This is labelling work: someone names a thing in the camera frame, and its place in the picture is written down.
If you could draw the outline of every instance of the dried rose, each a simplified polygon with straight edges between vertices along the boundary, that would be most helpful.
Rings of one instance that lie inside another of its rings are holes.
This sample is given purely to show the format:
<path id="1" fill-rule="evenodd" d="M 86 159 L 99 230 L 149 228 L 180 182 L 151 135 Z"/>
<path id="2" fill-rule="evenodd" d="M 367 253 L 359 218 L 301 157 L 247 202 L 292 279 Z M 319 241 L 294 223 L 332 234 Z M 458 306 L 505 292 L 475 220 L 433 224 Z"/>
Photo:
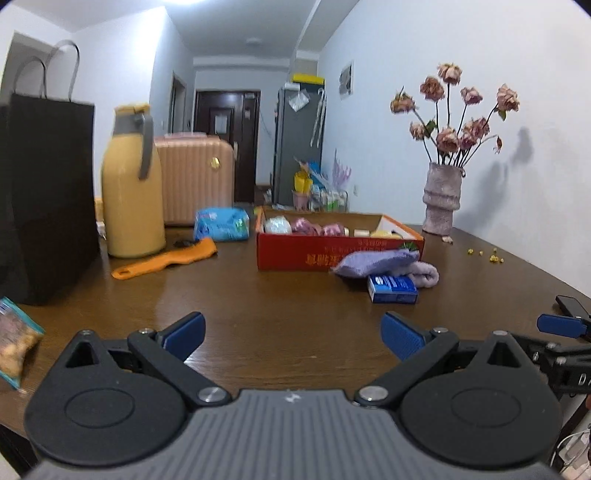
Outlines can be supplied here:
<path id="1" fill-rule="evenodd" d="M 496 138 L 496 147 L 493 149 L 495 153 L 501 153 L 501 148 L 503 148 L 503 141 L 500 137 Z"/>
<path id="2" fill-rule="evenodd" d="M 445 90 L 443 85 L 435 77 L 427 77 L 425 82 L 421 84 L 421 93 L 424 94 L 426 100 L 438 102 L 445 98 Z"/>
<path id="3" fill-rule="evenodd" d="M 398 93 L 390 103 L 390 110 L 392 110 L 392 113 L 406 113 L 415 108 L 413 97 L 404 92 Z"/>
<path id="4" fill-rule="evenodd" d="M 511 90 L 506 83 L 499 88 L 499 92 L 496 94 L 496 102 L 499 105 L 499 110 L 503 112 L 510 112 L 514 110 L 519 111 L 519 100 L 517 99 L 517 92 Z"/>
<path id="5" fill-rule="evenodd" d="M 462 69 L 453 63 L 442 63 L 439 65 L 439 78 L 450 85 L 457 85 L 460 83 L 462 76 Z"/>
<path id="6" fill-rule="evenodd" d="M 438 134 L 437 149 L 445 153 L 455 153 L 460 149 L 460 141 L 455 129 L 447 127 Z"/>
<path id="7" fill-rule="evenodd" d="M 478 120 L 470 120 L 462 129 L 465 134 L 471 135 L 477 140 L 482 140 L 485 136 L 491 133 L 491 126 L 488 120 L 484 117 Z"/>
<path id="8" fill-rule="evenodd" d="M 410 134 L 415 140 L 425 139 L 425 126 L 421 122 L 413 122 L 410 124 Z"/>
<path id="9" fill-rule="evenodd" d="M 470 134 L 464 133 L 460 137 L 460 150 L 470 150 L 474 145 L 476 145 L 476 142 L 476 138 Z"/>
<path id="10" fill-rule="evenodd" d="M 460 90 L 460 94 L 466 105 L 477 105 L 482 101 L 482 95 L 476 90 L 475 87 L 463 88 Z"/>

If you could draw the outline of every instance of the orange plastic comb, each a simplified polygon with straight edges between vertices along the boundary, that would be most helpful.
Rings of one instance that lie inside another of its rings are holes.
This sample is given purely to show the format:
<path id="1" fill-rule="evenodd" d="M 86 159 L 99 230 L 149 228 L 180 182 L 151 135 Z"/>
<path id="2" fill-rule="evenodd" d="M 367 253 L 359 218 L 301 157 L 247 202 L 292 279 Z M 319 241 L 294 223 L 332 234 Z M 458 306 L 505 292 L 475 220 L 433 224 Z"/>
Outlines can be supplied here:
<path id="1" fill-rule="evenodd" d="M 146 275 L 164 270 L 169 265 L 188 265 L 198 260 L 205 260 L 217 253 L 216 244 L 209 237 L 202 239 L 197 245 L 192 247 L 173 250 L 165 254 L 156 255 L 149 260 L 134 263 L 113 270 L 113 278 L 117 280 L 129 280 L 130 278 Z"/>

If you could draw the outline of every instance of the dark brown door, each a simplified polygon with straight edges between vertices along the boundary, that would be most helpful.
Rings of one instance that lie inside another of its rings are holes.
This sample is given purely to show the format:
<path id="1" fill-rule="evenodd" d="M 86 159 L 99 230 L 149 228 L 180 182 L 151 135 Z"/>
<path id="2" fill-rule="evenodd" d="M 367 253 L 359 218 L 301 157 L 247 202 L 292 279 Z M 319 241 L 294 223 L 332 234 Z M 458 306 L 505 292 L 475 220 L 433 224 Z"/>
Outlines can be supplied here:
<path id="1" fill-rule="evenodd" d="M 193 131 L 217 135 L 235 149 L 234 201 L 254 202 L 261 92 L 199 92 Z"/>

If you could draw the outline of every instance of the bag handle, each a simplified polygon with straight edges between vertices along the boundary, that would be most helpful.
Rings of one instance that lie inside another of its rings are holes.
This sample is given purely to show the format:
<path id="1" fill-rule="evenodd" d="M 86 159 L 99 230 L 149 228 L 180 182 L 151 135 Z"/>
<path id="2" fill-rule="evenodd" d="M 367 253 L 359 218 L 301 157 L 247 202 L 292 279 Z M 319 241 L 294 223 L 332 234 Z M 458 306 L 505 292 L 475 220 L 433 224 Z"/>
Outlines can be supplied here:
<path id="1" fill-rule="evenodd" d="M 70 82 L 70 89 L 68 90 L 68 100 L 72 101 L 72 93 L 74 92 L 74 84 L 76 83 L 76 79 L 78 78 L 78 69 L 80 68 L 80 49 L 78 45 L 74 43 L 72 40 L 62 40 L 51 49 L 51 53 L 47 57 L 47 70 L 49 70 L 49 65 L 53 58 L 56 56 L 57 52 L 61 50 L 62 47 L 70 45 L 76 49 L 76 66 L 74 67 L 74 73 L 72 74 L 72 81 Z M 47 98 L 47 80 L 46 80 L 46 98 Z"/>
<path id="2" fill-rule="evenodd" d="M 32 57 L 25 59 L 20 64 L 20 66 L 17 68 L 17 73 L 14 76 L 14 84 L 12 85 L 12 91 L 14 93 L 17 92 L 18 79 L 22 75 L 22 72 L 24 71 L 25 67 L 27 65 L 29 65 L 30 63 L 33 63 L 34 61 L 38 61 L 41 64 L 41 66 L 43 67 L 43 78 L 41 79 L 41 89 L 39 91 L 39 97 L 42 97 L 43 93 L 45 93 L 45 98 L 47 98 L 47 68 L 46 68 L 45 64 L 43 63 L 43 60 L 40 59 L 39 57 L 36 57 L 36 56 L 32 56 Z"/>

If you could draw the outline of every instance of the gray refrigerator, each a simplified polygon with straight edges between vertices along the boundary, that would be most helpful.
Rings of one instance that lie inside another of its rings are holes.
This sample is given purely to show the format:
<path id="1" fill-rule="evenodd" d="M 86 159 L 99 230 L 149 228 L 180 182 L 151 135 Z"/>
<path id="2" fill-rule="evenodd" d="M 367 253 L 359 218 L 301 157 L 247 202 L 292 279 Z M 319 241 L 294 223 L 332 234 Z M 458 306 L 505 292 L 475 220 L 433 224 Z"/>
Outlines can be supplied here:
<path id="1" fill-rule="evenodd" d="M 318 114 L 318 105 L 322 99 L 319 90 L 321 85 L 302 85 L 310 96 L 309 103 L 299 111 L 295 111 L 289 100 L 297 95 L 293 90 L 281 89 L 279 91 L 278 115 L 275 130 L 275 158 L 273 166 L 272 187 L 273 203 L 292 206 L 294 189 L 294 175 L 299 171 L 299 166 L 294 160 L 314 162 L 320 168 L 322 162 L 322 142 L 324 140 L 324 123 L 320 128 L 319 121 L 314 143 L 310 146 L 310 140 L 314 132 L 314 124 Z"/>

